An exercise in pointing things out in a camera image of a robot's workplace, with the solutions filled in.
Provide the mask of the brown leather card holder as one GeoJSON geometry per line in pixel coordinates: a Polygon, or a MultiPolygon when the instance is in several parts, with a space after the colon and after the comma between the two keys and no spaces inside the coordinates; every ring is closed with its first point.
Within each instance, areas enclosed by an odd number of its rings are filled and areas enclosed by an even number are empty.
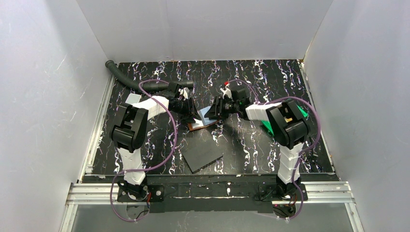
{"type": "Polygon", "coordinates": [[[188,128],[189,131],[196,131],[196,130],[200,130],[203,128],[207,128],[211,125],[214,125],[218,122],[218,120],[211,120],[210,122],[203,122],[203,121],[199,121],[199,120],[195,120],[195,123],[188,123],[188,128]]]}

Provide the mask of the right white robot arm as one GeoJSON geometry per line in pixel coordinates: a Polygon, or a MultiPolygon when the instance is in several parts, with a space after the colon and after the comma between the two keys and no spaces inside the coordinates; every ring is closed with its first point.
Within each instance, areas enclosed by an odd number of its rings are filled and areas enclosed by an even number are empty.
{"type": "Polygon", "coordinates": [[[306,117],[299,109],[297,97],[277,99],[267,103],[252,103],[244,89],[221,88],[223,95],[214,99],[205,117],[223,120],[237,114],[247,121],[268,121],[274,140],[280,147],[280,165],[276,192],[290,195],[300,185],[299,156],[310,132],[306,117]]]}

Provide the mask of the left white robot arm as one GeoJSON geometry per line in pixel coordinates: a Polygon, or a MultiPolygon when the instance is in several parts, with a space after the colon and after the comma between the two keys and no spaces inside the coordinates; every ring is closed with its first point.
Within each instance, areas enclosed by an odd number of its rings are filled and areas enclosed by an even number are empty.
{"type": "Polygon", "coordinates": [[[147,135],[148,121],[162,113],[177,113],[182,123],[195,123],[201,118],[192,98],[188,97],[188,86],[170,82],[165,89],[147,100],[125,104],[118,108],[110,137],[123,163],[124,191],[141,195],[145,171],[142,168],[141,147],[147,135]]]}

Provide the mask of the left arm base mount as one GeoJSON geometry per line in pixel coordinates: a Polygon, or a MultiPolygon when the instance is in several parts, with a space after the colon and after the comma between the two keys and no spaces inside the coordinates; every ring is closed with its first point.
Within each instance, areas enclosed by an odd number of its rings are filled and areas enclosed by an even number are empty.
{"type": "Polygon", "coordinates": [[[132,185],[125,180],[117,181],[118,194],[117,201],[120,203],[142,203],[141,205],[131,205],[130,207],[141,207],[141,212],[134,215],[134,219],[140,219],[149,213],[150,204],[163,202],[165,188],[161,185],[148,185],[144,180],[141,185],[132,185]]]}

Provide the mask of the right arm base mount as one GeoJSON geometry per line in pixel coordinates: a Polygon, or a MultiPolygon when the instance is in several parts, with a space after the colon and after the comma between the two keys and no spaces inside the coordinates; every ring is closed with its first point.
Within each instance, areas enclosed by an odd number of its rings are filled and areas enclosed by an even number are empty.
{"type": "Polygon", "coordinates": [[[308,200],[305,185],[297,183],[262,185],[257,187],[254,200],[273,204],[274,214],[280,219],[291,219],[300,211],[297,206],[308,200]]]}

